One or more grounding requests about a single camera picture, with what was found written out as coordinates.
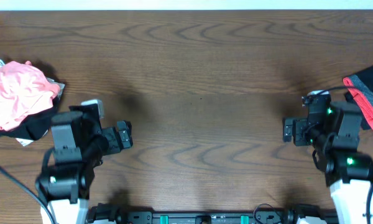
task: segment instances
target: white backdrop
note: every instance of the white backdrop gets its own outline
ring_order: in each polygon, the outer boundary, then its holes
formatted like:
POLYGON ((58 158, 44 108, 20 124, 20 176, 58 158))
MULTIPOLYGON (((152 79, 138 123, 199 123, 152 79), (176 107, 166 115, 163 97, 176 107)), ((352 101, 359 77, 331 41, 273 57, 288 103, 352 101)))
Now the white backdrop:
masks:
POLYGON ((0 0, 0 11, 235 9, 373 9, 373 0, 0 0))

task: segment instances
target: red trim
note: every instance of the red trim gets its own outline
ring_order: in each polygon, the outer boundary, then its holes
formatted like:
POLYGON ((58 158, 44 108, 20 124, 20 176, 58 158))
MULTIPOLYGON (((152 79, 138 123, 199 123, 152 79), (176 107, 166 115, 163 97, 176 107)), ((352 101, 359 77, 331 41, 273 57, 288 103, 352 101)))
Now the red trim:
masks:
MULTIPOLYGON (((344 78, 343 82, 345 86, 354 86, 348 77, 344 78)), ((373 130, 373 106, 361 91, 357 89, 348 89, 348 91, 352 94, 355 102, 361 108, 363 116, 373 130)))

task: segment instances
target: pink fabric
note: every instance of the pink fabric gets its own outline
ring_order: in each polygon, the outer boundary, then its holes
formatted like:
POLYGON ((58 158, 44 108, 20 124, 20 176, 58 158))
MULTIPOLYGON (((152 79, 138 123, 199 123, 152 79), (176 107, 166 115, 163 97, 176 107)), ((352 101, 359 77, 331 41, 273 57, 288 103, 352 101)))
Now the pink fabric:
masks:
POLYGON ((1 67, 0 130, 12 130, 28 115, 51 108, 59 91, 60 87, 49 83, 30 62, 10 62, 1 67))
MULTIPOLYGON (((347 77, 343 79, 345 86, 354 86, 352 81, 347 77)), ((354 98, 355 102, 358 104, 358 106, 361 108, 361 111, 363 113, 363 116, 365 117, 367 123, 373 130, 373 106, 367 100, 365 95, 357 90, 357 89, 348 89, 348 91, 351 93, 352 97, 354 98)))

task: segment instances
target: crumpled pink cloth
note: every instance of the crumpled pink cloth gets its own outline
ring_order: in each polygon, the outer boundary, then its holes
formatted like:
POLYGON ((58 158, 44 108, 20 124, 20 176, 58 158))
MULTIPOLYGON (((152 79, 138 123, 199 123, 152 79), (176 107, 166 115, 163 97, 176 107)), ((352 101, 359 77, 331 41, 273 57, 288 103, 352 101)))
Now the crumpled pink cloth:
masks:
POLYGON ((0 68, 0 130, 10 131, 28 115, 51 108, 59 91, 31 62, 4 65, 0 68))

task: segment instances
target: wooden table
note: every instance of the wooden table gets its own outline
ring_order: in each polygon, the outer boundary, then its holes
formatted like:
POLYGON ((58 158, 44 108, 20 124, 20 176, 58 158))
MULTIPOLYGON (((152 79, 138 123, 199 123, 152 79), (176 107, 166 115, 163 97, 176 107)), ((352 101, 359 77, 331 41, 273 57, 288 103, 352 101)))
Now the wooden table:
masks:
MULTIPOLYGON (((99 98, 104 127, 132 122, 134 147, 95 169, 91 206, 333 208, 312 147, 282 142, 282 118, 373 64, 373 11, 0 12, 0 57, 65 82, 62 111, 99 98)), ((52 144, 3 138, 0 163, 34 189, 52 144)), ((372 131, 359 148, 373 157, 372 131)), ((1 174, 0 223, 41 223, 1 174)))

